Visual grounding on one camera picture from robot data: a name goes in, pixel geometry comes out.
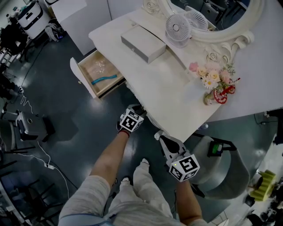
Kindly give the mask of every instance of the flower bouquet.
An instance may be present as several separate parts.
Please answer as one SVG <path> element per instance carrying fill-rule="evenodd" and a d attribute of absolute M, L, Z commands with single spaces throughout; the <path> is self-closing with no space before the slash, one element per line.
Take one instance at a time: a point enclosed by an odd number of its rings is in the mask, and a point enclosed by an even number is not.
<path fill-rule="evenodd" d="M 227 93 L 234 94 L 234 84 L 240 80 L 232 80 L 232 76 L 236 73 L 233 64 L 221 67 L 217 62 L 208 62 L 204 66 L 199 66 L 198 62 L 194 62 L 190 64 L 189 70 L 196 73 L 202 84 L 211 90 L 204 97 L 206 105 L 213 103 L 225 104 L 227 102 Z"/>

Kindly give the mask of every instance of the blue toothbrush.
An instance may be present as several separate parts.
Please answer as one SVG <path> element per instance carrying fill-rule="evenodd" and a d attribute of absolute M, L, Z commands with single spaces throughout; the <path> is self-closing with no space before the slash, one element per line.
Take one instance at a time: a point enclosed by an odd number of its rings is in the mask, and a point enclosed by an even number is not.
<path fill-rule="evenodd" d="M 109 77 L 101 77 L 99 79 L 96 79 L 92 82 L 92 85 L 94 85 L 95 83 L 98 83 L 102 80 L 106 80 L 106 79 L 114 79 L 114 78 L 117 78 L 117 75 L 112 75 L 112 76 L 109 76 Z"/>

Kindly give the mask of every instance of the open drawer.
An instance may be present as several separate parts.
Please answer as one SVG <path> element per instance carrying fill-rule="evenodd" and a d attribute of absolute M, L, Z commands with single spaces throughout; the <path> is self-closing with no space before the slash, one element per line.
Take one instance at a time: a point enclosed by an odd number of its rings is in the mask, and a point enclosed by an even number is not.
<path fill-rule="evenodd" d="M 117 68 L 98 50 L 84 58 L 80 63 L 72 58 L 70 67 L 93 98 L 102 98 L 125 81 Z M 117 78 L 102 80 L 92 85 L 92 81 L 96 79 L 113 75 L 117 75 Z"/>

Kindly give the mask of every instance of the mirror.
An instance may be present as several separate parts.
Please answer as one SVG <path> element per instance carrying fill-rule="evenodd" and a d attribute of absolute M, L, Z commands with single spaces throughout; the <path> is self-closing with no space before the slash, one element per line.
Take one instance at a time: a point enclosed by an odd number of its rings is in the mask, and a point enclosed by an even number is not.
<path fill-rule="evenodd" d="M 175 14 L 187 11 L 186 15 L 189 14 L 193 27 L 198 30 L 218 31 L 235 24 L 248 9 L 250 0 L 167 0 L 167 2 Z"/>

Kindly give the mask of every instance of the yellow object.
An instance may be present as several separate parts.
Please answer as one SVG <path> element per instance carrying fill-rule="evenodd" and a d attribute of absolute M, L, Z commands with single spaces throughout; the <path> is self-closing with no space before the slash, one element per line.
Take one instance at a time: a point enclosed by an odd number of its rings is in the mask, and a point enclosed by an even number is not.
<path fill-rule="evenodd" d="M 260 175 L 263 181 L 257 190 L 251 192 L 250 196 L 255 198 L 255 201 L 266 201 L 273 191 L 276 174 L 266 170 L 265 172 L 261 171 Z"/>

